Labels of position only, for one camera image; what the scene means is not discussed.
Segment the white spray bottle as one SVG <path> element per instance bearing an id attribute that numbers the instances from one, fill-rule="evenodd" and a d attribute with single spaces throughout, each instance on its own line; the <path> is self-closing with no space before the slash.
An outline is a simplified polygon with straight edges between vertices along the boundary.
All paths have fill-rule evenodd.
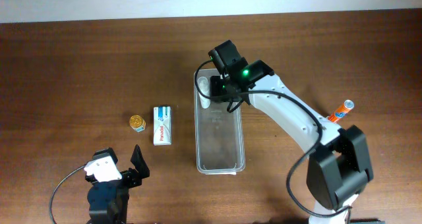
<path id="1" fill-rule="evenodd" d="M 208 79 L 204 76 L 201 76 L 198 80 L 198 88 L 201 91 L 199 93 L 200 104 L 203 109 L 208 109 L 210 107 L 211 101 L 208 99 L 210 97 L 210 83 Z"/>

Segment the small gold lid jar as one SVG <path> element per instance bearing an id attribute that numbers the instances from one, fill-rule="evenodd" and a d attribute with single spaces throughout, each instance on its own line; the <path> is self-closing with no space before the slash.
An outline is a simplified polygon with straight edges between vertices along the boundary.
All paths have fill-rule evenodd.
<path id="1" fill-rule="evenodd" d="M 129 125 L 136 132 L 142 132 L 146 128 L 146 122 L 140 115 L 131 116 Z"/>

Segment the white Panadol box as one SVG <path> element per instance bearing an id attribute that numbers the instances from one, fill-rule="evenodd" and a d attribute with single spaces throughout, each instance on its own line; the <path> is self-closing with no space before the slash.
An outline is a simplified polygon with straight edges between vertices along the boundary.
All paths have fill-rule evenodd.
<path id="1" fill-rule="evenodd" d="M 154 134 L 155 146 L 171 145 L 171 107 L 159 106 L 154 110 Z"/>

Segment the orange tablet tube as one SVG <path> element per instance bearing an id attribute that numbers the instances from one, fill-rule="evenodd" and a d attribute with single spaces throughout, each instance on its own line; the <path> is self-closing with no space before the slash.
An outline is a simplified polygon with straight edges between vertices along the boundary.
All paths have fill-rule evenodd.
<path id="1" fill-rule="evenodd" d="M 337 123 L 339 120 L 343 119 L 354 107 L 354 102 L 350 99 L 347 99 L 331 115 L 327 116 L 327 119 L 333 123 Z"/>

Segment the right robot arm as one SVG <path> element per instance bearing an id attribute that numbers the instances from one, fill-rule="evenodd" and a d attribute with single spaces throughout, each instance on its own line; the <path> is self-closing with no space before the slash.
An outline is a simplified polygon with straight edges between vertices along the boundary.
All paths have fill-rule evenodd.
<path id="1" fill-rule="evenodd" d="M 228 112 L 242 103 L 252 105 L 275 121 L 303 150 L 290 168 L 286 189 L 293 202 L 310 215 L 309 223 L 349 223 L 352 203 L 374 178 L 367 139 L 353 125 L 342 128 L 293 94 L 265 62 L 248 63 L 228 40 L 208 53 L 218 71 L 208 99 L 227 102 Z M 308 162 L 307 188 L 316 200 L 306 208 L 291 189 L 291 178 Z"/>

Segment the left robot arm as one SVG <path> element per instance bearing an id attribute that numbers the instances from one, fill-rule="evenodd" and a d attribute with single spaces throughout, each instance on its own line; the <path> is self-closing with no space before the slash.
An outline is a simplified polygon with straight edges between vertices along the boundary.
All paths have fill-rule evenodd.
<path id="1" fill-rule="evenodd" d="M 142 180 L 150 176 L 139 145 L 131 156 L 133 168 L 119 171 L 117 162 L 114 150 L 107 148 L 96 152 L 84 166 L 85 179 L 92 185 L 87 194 L 89 223 L 126 223 L 129 190 L 141 186 Z"/>

